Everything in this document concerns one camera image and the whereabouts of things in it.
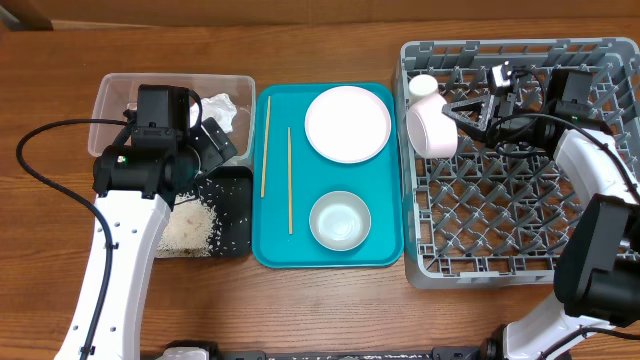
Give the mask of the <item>pink bowl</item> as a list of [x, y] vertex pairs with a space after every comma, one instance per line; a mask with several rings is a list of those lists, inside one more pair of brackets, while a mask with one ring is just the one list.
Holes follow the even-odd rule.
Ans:
[[425, 159], [451, 158], [458, 145], [456, 123], [442, 113], [447, 101], [431, 94], [413, 104], [406, 115], [407, 132], [415, 152]]

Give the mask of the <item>white paper cup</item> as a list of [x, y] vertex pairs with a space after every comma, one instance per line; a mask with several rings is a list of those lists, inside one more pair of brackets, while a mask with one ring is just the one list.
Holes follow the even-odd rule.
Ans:
[[439, 92], [438, 81], [428, 74], [420, 74], [408, 82], [409, 105], [412, 106], [421, 99]]

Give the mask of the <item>white grey bowl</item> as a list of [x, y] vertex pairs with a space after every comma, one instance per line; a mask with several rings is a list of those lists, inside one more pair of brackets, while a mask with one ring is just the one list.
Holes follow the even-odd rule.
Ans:
[[309, 227], [314, 239], [324, 248], [346, 252], [360, 246], [372, 226], [366, 203], [348, 191], [332, 191], [312, 206]]

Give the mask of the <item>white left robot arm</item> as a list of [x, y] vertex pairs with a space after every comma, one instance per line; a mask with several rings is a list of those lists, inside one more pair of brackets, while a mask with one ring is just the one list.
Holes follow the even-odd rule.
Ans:
[[151, 269], [178, 194], [237, 153], [192, 89], [146, 85], [96, 158], [93, 241], [59, 359], [137, 359]]

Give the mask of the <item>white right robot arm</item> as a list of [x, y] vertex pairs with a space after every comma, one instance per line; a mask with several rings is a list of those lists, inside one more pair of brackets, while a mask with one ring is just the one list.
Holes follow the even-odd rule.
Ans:
[[497, 65], [485, 96], [448, 103], [444, 115], [486, 146], [543, 150], [569, 179], [583, 207], [554, 272], [553, 291], [522, 319], [503, 325], [480, 347], [482, 359], [567, 359], [594, 334], [638, 340], [639, 265], [619, 256], [639, 248], [639, 182], [616, 149], [609, 126], [592, 117], [588, 71], [554, 69], [540, 86], [538, 110], [516, 106], [525, 68]]

